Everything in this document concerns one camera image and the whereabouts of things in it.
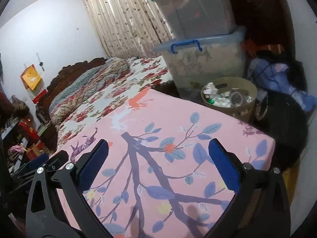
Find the beige round trash bin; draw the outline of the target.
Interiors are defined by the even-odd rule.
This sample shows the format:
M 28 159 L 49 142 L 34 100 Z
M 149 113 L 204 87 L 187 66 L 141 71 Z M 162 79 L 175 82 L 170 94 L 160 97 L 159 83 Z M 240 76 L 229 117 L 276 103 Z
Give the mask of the beige round trash bin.
M 201 90 L 205 105 L 247 123 L 253 113 L 257 88 L 240 77 L 222 77 Z

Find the cluttered side shelf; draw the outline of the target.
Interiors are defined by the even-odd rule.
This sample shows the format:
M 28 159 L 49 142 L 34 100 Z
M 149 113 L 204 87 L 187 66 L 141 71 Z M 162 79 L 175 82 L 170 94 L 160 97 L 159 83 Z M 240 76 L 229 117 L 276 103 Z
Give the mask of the cluttered side shelf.
M 46 153 L 45 145 L 39 140 L 30 144 L 19 130 L 19 122 L 29 118 L 29 107 L 12 96 L 8 99 L 1 92 L 1 170 L 12 175 L 24 164 Z

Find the red gift bag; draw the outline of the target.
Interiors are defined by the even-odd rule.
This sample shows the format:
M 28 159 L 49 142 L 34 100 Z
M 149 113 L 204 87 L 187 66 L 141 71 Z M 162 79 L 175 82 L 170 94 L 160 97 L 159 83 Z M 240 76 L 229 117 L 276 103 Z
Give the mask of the red gift bag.
M 27 139 L 27 141 L 31 145 L 38 143 L 40 138 L 38 136 L 36 129 L 33 127 L 28 118 L 21 119 L 18 126 L 21 134 L 24 136 L 24 138 Z

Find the folded patchwork blanket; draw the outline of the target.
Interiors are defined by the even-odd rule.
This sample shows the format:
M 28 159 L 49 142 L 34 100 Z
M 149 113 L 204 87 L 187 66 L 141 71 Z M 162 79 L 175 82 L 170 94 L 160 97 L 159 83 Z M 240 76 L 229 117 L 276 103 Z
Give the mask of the folded patchwork blanket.
M 48 108 L 52 123 L 60 125 L 88 98 L 129 72 L 129 63 L 120 58 L 110 58 L 101 66 L 85 71 L 52 100 Z

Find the carved dark wooden headboard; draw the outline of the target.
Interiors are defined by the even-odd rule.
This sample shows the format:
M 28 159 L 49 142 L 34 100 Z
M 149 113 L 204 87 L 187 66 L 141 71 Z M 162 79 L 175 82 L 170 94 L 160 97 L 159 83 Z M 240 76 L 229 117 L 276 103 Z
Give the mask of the carved dark wooden headboard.
M 40 98 L 36 104 L 36 117 L 41 123 L 50 121 L 48 109 L 52 100 L 66 87 L 70 86 L 87 70 L 101 66 L 106 62 L 105 58 L 95 58 L 90 62 L 78 62 L 74 65 L 63 67 L 58 75 L 53 78 L 50 85 L 47 87 L 47 93 Z

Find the pink tree print bedsheet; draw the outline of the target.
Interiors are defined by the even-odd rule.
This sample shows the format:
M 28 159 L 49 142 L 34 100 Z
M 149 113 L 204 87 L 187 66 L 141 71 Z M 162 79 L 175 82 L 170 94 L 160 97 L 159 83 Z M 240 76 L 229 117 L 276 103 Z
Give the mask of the pink tree print bedsheet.
M 259 170 L 269 168 L 275 148 L 235 118 L 149 88 L 59 148 L 76 162 L 102 139 L 109 154 L 83 196 L 113 237 L 203 237 L 234 196 L 209 142 L 218 139 Z

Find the blue clothes pile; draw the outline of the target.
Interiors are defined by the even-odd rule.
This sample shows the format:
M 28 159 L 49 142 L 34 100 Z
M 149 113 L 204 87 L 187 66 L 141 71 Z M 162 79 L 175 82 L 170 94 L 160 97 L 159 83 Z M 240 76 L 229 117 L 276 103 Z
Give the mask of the blue clothes pile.
M 295 88 L 287 77 L 288 65 L 255 58 L 247 69 L 247 79 L 258 88 L 290 95 L 305 112 L 316 108 L 316 97 Z

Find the floral red white quilt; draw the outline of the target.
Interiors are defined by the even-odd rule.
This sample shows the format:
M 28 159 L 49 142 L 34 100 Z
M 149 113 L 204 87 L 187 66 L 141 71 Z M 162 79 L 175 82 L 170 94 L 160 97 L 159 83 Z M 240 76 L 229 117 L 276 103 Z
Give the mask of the floral red white quilt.
M 162 56 L 135 60 L 130 73 L 97 91 L 57 126 L 57 147 L 133 98 L 139 91 L 172 80 Z

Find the beige leaf pattern curtain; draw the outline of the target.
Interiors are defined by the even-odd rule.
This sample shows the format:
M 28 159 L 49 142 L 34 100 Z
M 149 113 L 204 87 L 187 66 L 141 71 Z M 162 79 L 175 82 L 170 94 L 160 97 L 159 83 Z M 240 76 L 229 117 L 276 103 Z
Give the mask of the beige leaf pattern curtain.
M 83 0 L 108 57 L 155 58 L 154 47 L 173 32 L 151 0 Z

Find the blue lid storage box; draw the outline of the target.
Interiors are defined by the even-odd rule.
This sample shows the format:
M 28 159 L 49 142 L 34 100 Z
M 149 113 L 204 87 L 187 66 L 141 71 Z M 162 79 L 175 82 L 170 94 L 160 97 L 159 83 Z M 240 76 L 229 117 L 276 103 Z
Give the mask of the blue lid storage box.
M 176 39 L 157 45 L 182 99 L 200 97 L 203 86 L 221 77 L 243 77 L 247 64 L 245 27 L 232 33 L 184 41 Z

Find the teal lid storage box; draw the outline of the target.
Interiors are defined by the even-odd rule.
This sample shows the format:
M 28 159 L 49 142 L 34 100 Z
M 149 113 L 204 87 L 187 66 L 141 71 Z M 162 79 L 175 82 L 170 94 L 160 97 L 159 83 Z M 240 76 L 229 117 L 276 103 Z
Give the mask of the teal lid storage box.
M 227 35 L 236 29 L 230 0 L 151 0 L 178 40 Z

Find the orange wall calendar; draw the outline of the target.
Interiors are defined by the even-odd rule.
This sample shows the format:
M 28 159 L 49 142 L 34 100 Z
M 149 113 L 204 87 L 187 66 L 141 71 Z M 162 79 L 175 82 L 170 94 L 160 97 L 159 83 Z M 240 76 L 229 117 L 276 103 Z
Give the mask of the orange wall calendar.
M 30 89 L 31 91 L 33 91 L 42 80 L 41 76 L 38 74 L 33 64 L 23 71 L 20 78 L 23 82 L 24 87 L 26 89 Z

